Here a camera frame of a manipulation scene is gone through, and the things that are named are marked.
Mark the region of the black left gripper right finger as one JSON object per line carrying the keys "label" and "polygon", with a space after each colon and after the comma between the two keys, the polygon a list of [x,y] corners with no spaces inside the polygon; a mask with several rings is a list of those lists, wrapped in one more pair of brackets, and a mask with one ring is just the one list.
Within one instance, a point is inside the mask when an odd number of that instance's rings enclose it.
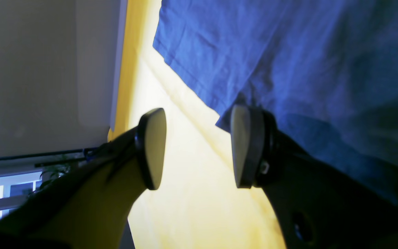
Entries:
{"label": "black left gripper right finger", "polygon": [[244,105],[230,134],[236,186],[263,190],[287,249],[398,249],[398,167],[359,155],[362,169],[337,169]]}

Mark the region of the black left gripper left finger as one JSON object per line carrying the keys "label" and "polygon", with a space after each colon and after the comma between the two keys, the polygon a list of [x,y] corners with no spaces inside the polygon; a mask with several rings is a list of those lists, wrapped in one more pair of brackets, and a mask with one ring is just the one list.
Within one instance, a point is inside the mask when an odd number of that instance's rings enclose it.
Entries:
{"label": "black left gripper left finger", "polygon": [[117,249],[134,202],[161,185],[163,108],[0,219],[0,249]]}

